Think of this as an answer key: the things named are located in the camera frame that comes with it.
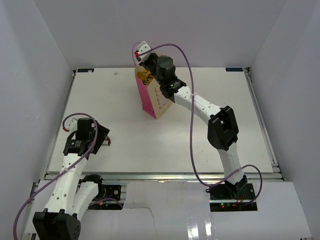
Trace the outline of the yellow M&M's packet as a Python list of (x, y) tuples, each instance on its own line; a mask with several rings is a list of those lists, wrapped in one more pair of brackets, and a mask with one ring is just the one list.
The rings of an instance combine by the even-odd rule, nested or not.
[(154, 79), (150, 71), (142, 70), (136, 73), (136, 76), (142, 81), (143, 85), (148, 86)]

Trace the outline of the brown chocolate bar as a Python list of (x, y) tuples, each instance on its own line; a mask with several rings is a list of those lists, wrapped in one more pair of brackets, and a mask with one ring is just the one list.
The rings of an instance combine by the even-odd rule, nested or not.
[(105, 146), (110, 146), (110, 145), (111, 145), (111, 139), (107, 136), (107, 137), (104, 139), (104, 141), (103, 141), (102, 144), (105, 145)]

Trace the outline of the pink beige paper bag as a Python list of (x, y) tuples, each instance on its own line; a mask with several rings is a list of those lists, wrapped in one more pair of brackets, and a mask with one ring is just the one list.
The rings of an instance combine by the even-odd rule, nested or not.
[(135, 51), (137, 50), (137, 46), (139, 44), (140, 42), (137, 42), (132, 47), (132, 59), (135, 64), (135, 81), (141, 99), (142, 110), (154, 119), (159, 119), (173, 103), (163, 96), (160, 91), (160, 86), (155, 78), (148, 86), (146, 86), (143, 85), (142, 81), (137, 77), (138, 71), (146, 70), (140, 65), (140, 62), (138, 62), (135, 57)]

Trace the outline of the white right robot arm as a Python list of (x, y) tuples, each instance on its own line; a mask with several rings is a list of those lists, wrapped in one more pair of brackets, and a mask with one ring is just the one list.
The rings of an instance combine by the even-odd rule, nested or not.
[(148, 70), (159, 84), (162, 95), (175, 104), (191, 111), (207, 125), (207, 140), (218, 151), (225, 180), (226, 195), (236, 200), (244, 193), (248, 180), (239, 161), (237, 140), (239, 128), (234, 110), (220, 107), (192, 93), (185, 82), (176, 76), (173, 59), (154, 52), (140, 56), (135, 53), (139, 65)]

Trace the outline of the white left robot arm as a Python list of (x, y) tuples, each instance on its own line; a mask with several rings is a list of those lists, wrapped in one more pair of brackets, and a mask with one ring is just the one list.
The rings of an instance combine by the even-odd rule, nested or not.
[(81, 177), (89, 156), (97, 154), (109, 129), (90, 118), (80, 118), (63, 149), (61, 173), (43, 211), (32, 223), (41, 240), (77, 240), (81, 219), (94, 200), (103, 199), (106, 187), (99, 174)]

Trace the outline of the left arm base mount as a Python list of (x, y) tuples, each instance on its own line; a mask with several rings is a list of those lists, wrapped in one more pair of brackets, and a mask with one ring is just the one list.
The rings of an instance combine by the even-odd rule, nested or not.
[(98, 185), (98, 194), (93, 198), (93, 201), (106, 198), (112, 198), (117, 201), (121, 199), (122, 186), (116, 184), (104, 184), (104, 180), (99, 174), (86, 175), (83, 179), (79, 180), (79, 184), (85, 182), (93, 182)]

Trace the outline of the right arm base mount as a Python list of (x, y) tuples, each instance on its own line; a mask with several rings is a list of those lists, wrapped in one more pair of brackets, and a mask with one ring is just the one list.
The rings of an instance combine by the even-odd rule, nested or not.
[(258, 210), (252, 183), (247, 183), (238, 193), (220, 184), (205, 190), (209, 194), (210, 211), (214, 212), (255, 212)]

